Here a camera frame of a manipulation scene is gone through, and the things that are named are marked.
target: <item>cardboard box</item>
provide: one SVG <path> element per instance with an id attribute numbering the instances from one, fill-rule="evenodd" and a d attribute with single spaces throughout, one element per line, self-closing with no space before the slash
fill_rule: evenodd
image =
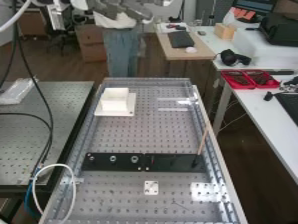
<path id="1" fill-rule="evenodd" d="M 76 27 L 76 34 L 84 61 L 107 61 L 103 29 L 95 24 L 85 24 Z"/>
<path id="2" fill-rule="evenodd" d="M 47 36 L 45 21 L 39 11 L 26 12 L 20 17 L 19 25 L 23 35 Z"/>
<path id="3" fill-rule="evenodd" d="M 105 46 L 103 43 L 80 44 L 80 48 L 85 62 L 107 61 Z"/>
<path id="4" fill-rule="evenodd" d="M 214 33 L 221 39 L 233 40 L 236 28 L 232 26 L 225 26 L 222 23 L 217 23 Z"/>
<path id="5" fill-rule="evenodd" d="M 83 44 L 104 43 L 103 29 L 95 24 L 85 24 L 76 27 L 79 42 Z"/>

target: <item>keyboard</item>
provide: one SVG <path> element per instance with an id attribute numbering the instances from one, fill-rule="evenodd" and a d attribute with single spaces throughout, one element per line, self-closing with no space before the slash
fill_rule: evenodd
<path id="1" fill-rule="evenodd" d="M 297 93 L 278 93 L 276 97 L 290 115 L 293 121 L 298 125 L 298 94 Z"/>
<path id="2" fill-rule="evenodd" d="M 187 31 L 179 31 L 168 34 L 173 48 L 187 48 L 194 46 L 194 41 Z"/>

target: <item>small metal bracket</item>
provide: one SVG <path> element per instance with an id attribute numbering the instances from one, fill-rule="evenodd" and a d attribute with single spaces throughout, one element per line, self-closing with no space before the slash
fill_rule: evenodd
<path id="1" fill-rule="evenodd" d="M 144 194 L 159 195 L 159 181 L 145 181 L 144 183 Z"/>

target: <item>computer monitor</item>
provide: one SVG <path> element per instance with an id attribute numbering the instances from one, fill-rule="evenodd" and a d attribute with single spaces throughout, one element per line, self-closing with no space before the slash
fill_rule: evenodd
<path id="1" fill-rule="evenodd" d="M 266 15 L 276 7 L 277 0 L 234 0 L 236 8 L 254 11 L 257 15 Z"/>

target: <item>white table edge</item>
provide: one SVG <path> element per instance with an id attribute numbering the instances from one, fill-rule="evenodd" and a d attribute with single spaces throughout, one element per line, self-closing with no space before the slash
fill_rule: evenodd
<path id="1" fill-rule="evenodd" d="M 193 89 L 194 89 L 194 92 L 198 96 L 198 106 L 200 106 L 200 108 L 202 108 L 202 110 L 201 110 L 202 116 L 204 116 L 205 122 L 208 123 L 210 121 L 209 121 L 208 113 L 206 113 L 205 106 L 204 106 L 204 103 L 202 103 L 202 98 L 201 98 L 201 95 L 198 93 L 198 88 L 197 88 L 196 85 L 193 85 Z M 241 206 L 240 198 L 238 198 L 238 195 L 237 195 L 237 192 L 236 192 L 234 184 L 233 184 L 232 177 L 230 177 L 230 174 L 229 174 L 229 170 L 228 170 L 228 167 L 226 167 L 225 159 L 224 159 L 224 156 L 222 156 L 222 153 L 221 153 L 221 149 L 220 149 L 220 145 L 218 145 L 218 142 L 217 142 L 216 134 L 214 134 L 212 128 L 209 130 L 209 135 L 210 135 L 210 139 L 212 139 L 212 142 L 213 142 L 214 151 L 216 151 L 218 162 L 220 162 L 220 167 L 222 169 L 224 177 L 225 177 L 225 180 L 226 180 L 226 187 L 228 187 L 229 195 L 230 195 L 230 198 L 232 198 L 232 201 L 234 203 L 236 210 L 237 210 L 240 223 L 241 224 L 248 224 L 248 220 L 246 220 L 246 216 L 245 216 L 244 209 L 242 209 L 242 206 Z"/>
<path id="2" fill-rule="evenodd" d="M 288 165 L 288 163 L 286 163 L 284 157 L 282 157 L 281 154 L 280 154 L 280 151 L 278 151 L 277 147 L 276 147 L 274 144 L 272 143 L 272 140 L 269 139 L 266 133 L 264 132 L 261 126 L 258 125 L 258 122 L 257 122 L 254 116 L 250 114 L 250 111 L 249 111 L 246 105 L 244 104 L 242 100 L 241 100 L 240 97 L 238 97 L 238 94 L 237 94 L 237 92 L 236 92 L 237 90 L 234 90 L 232 87 L 230 87 L 230 89 L 232 89 L 232 92 L 233 92 L 233 94 L 234 94 L 234 96 L 236 96 L 236 98 L 237 98 L 237 100 L 238 100 L 241 106 L 244 107 L 244 109 L 245 109 L 245 111 L 246 111 L 246 113 L 248 113 L 250 119 L 253 120 L 254 125 L 256 125 L 256 127 L 258 128 L 258 131 L 261 132 L 261 134 L 262 134 L 262 136 L 264 136 L 264 138 L 265 138 L 265 140 L 266 140 L 266 142 L 268 142 L 270 148 L 274 150 L 274 153 L 276 153 L 276 155 L 277 155 L 280 161 L 282 162 L 284 167 L 286 168 L 289 174 L 292 175 L 293 180 L 294 180 L 296 183 L 298 184 L 298 176 L 294 174 L 293 170 L 290 169 L 290 167 L 289 167 L 289 165 Z"/>

